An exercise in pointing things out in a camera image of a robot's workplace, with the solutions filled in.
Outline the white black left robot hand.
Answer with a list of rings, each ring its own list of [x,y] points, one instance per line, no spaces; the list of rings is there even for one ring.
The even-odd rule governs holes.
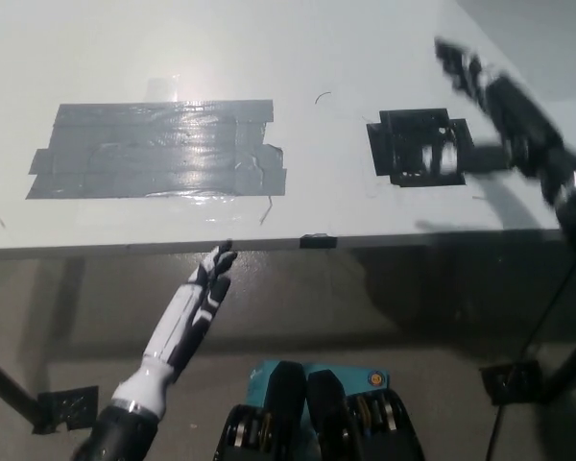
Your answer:
[[[179,286],[157,323],[143,355],[171,367],[173,379],[203,342],[227,295],[226,272],[236,257],[229,240],[215,247]]]

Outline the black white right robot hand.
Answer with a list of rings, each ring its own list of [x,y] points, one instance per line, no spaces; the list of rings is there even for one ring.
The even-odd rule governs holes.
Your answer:
[[[540,181],[549,205],[576,202],[576,154],[565,148],[561,133],[521,85],[458,43],[436,37],[434,50],[453,89],[492,122],[512,166]]]

